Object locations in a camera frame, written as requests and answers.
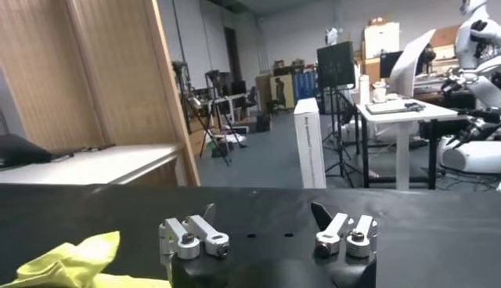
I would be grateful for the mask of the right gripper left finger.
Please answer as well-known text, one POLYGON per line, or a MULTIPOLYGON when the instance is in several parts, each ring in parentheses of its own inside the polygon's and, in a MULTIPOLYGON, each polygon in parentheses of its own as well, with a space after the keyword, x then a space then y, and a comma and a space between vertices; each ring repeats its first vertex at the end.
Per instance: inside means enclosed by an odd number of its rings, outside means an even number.
POLYGON ((160 259, 176 255, 182 260, 192 260, 206 254, 225 258, 229 254, 229 235, 219 232, 212 224, 216 205, 208 204, 202 215, 187 216, 183 221, 177 218, 165 219, 158 227, 160 259))

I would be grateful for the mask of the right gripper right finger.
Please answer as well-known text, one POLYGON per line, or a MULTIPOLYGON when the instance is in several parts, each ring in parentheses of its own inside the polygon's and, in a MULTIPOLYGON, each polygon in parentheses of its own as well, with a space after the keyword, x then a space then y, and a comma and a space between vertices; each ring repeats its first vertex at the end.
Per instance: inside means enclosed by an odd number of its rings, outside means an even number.
POLYGON ((320 203, 311 203, 319 231, 315 234, 314 255, 328 258, 338 254, 344 243, 345 253, 353 258, 367 258, 377 252, 377 220, 363 214, 358 221, 345 213, 334 216, 320 203))

